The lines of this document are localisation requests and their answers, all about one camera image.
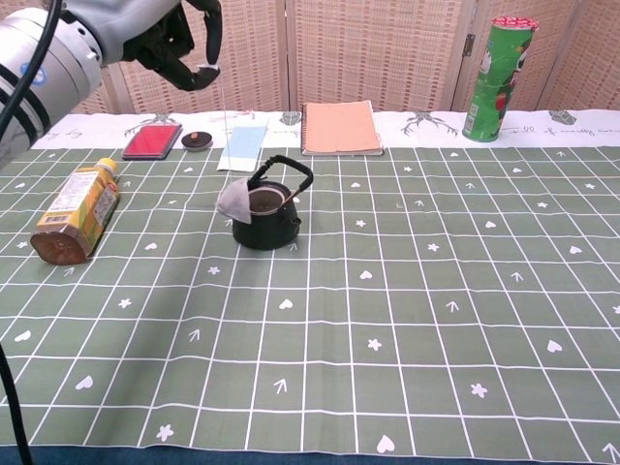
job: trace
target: plastic bottle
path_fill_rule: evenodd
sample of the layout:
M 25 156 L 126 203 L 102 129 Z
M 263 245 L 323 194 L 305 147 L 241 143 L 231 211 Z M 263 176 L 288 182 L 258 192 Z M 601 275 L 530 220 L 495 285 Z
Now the plastic bottle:
M 30 244 L 49 264 L 86 262 L 118 205 L 116 163 L 102 158 L 74 171 L 37 223 Z

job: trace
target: kettle handle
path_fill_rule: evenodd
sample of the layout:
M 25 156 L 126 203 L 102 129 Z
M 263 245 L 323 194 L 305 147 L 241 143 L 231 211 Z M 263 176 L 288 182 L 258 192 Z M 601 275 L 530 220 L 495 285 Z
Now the kettle handle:
M 255 188 L 259 185 L 261 178 L 266 173 L 266 171 L 271 168 L 276 163 L 283 163 L 284 165 L 288 165 L 291 168 L 295 168 L 298 171 L 301 171 L 306 175 L 306 178 L 303 180 L 301 184 L 299 184 L 299 188 L 297 189 L 297 193 L 305 191 L 312 182 L 314 181 L 314 173 L 305 165 L 302 165 L 297 160 L 294 160 L 289 157 L 285 157 L 284 155 L 275 155 L 269 158 L 264 164 L 259 168 L 258 171 L 254 173 L 254 175 L 248 181 L 248 185 L 250 189 Z

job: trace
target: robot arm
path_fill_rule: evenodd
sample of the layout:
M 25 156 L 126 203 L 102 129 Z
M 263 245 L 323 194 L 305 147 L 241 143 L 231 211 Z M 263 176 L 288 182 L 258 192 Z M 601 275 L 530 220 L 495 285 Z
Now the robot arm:
M 187 2 L 204 13 L 208 34 L 206 64 L 195 72 L 179 60 L 195 46 L 181 0 L 65 0 L 43 66 L 0 134 L 0 166 L 87 99 L 107 65 L 136 60 L 184 91 L 213 82 L 220 74 L 221 6 L 218 0 Z M 46 20 L 45 10 L 30 8 L 0 21 L 0 110 L 25 73 Z

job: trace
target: woven screen panel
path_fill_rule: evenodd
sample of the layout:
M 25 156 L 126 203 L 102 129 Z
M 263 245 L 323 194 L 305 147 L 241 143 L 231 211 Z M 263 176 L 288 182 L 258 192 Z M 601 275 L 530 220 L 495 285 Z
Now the woven screen panel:
M 374 110 L 440 108 L 464 2 L 294 1 L 297 98 L 369 99 Z
M 588 0 L 542 109 L 620 109 L 620 2 Z
M 527 51 L 525 65 L 517 78 L 510 104 L 510 109 L 536 109 L 564 38 L 573 3 L 572 0 L 491 0 L 480 3 L 482 8 L 478 8 L 477 15 L 481 17 L 477 18 L 477 22 L 481 21 L 482 30 L 477 31 L 472 55 L 468 58 L 476 66 L 466 76 L 461 76 L 462 82 L 459 85 L 464 85 L 466 90 L 458 94 L 460 97 L 452 109 L 467 111 L 469 107 L 491 21 L 496 16 L 528 16 L 540 25 Z
M 285 78 L 280 72 L 276 0 L 226 0 L 222 3 L 224 38 L 219 64 L 222 74 L 206 89 L 185 92 L 138 62 L 121 68 L 136 112 L 197 112 L 224 108 L 272 111 L 282 109 Z M 206 61 L 206 30 L 202 13 L 183 3 L 196 48 L 181 61 L 194 72 Z
M 42 0 L 2 0 L 0 2 L 0 19 L 4 19 L 22 8 L 42 8 L 43 5 Z
M 91 94 L 90 97 L 88 97 L 81 104 L 75 107 L 72 113 L 95 114 L 111 112 L 111 108 L 109 108 L 105 95 L 106 91 L 102 85 L 102 87 L 100 87 L 93 94 Z

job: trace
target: notebook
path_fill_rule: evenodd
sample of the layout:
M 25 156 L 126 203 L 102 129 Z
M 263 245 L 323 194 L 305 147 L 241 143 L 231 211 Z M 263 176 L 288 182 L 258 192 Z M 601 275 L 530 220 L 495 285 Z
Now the notebook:
M 304 104 L 301 154 L 383 155 L 370 101 Z

